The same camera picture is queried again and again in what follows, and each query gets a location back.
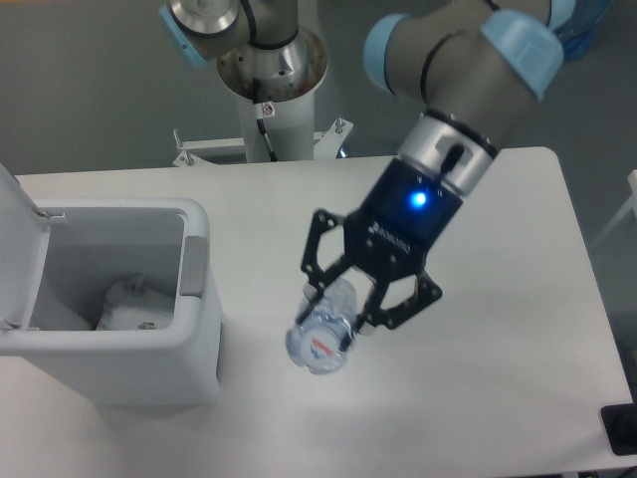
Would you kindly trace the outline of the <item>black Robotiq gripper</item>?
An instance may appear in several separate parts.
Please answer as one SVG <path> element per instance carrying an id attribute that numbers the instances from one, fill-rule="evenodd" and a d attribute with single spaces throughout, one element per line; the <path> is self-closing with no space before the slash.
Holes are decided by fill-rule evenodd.
<path id="1" fill-rule="evenodd" d="M 346 216 L 317 209 L 301 262 L 310 297 L 297 321 L 303 322 L 327 287 L 353 267 L 376 282 L 355 316 L 352 337 L 342 341 L 346 350 L 358 336 L 378 327 L 393 331 L 439 301 L 441 287 L 422 270 L 429 250 L 462 204 L 439 181 L 394 158 L 359 208 Z M 318 262 L 320 237 L 335 227 L 344 229 L 343 253 L 324 270 Z M 411 294 L 385 305 L 391 287 L 408 276 L 412 276 Z"/>

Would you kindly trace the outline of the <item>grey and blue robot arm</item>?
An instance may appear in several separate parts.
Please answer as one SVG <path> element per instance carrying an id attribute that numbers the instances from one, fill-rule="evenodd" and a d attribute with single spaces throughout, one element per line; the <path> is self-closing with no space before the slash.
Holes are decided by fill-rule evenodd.
<path id="1" fill-rule="evenodd" d="M 441 298 L 427 254 L 560 69 L 555 32 L 574 8 L 456 1 L 373 26 L 363 48 L 367 76 L 424 112 L 357 209 L 314 214 L 301 263 L 306 300 L 286 336 L 293 361 L 343 359 L 365 329 L 395 329 Z M 215 62 L 247 101 L 250 161 L 314 156 L 312 128 L 282 113 L 320 83 L 326 66 L 296 2 L 168 1 L 159 15 L 188 63 Z"/>

